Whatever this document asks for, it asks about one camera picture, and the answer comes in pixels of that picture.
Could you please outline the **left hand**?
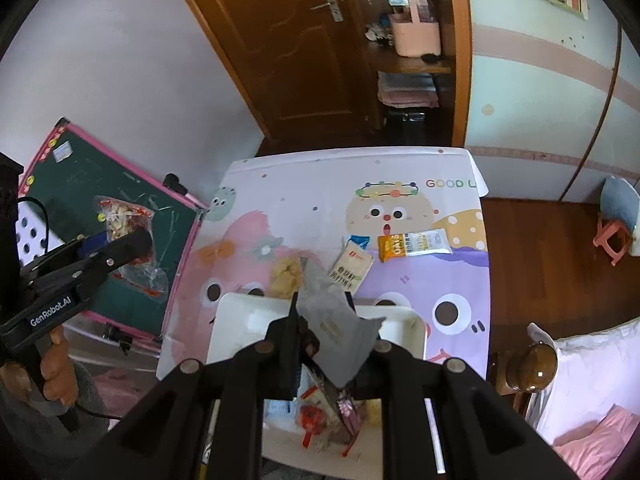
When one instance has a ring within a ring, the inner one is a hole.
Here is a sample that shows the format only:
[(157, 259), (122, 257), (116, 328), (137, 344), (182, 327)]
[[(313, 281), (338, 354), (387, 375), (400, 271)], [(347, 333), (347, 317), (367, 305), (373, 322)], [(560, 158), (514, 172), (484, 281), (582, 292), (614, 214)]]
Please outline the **left hand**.
[[(49, 334), (51, 345), (43, 355), (40, 372), (46, 380), (43, 396), (49, 401), (60, 401), (64, 406), (73, 405), (79, 396), (75, 367), (68, 354), (68, 341), (63, 327), (58, 326)], [(17, 363), (1, 367), (1, 382), (9, 393), (23, 403), (29, 401), (32, 381), (29, 374)]]

